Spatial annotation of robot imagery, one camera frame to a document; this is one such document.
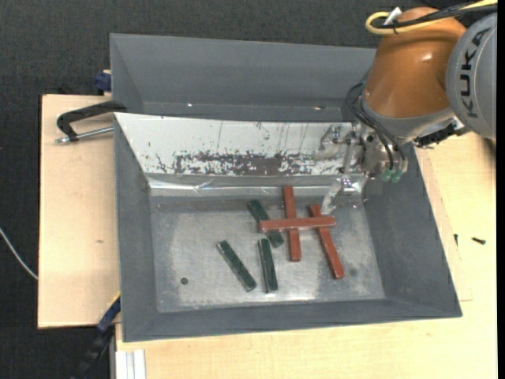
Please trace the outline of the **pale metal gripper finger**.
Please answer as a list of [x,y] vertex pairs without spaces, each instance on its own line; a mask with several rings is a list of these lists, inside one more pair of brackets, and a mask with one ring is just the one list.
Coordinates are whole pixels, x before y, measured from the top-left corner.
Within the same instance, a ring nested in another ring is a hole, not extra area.
[[340,125],[331,125],[320,139],[320,146],[315,151],[315,159],[334,158],[339,151],[341,141]]
[[337,178],[325,193],[321,204],[321,212],[330,215],[336,208],[346,204],[354,195],[350,177]]

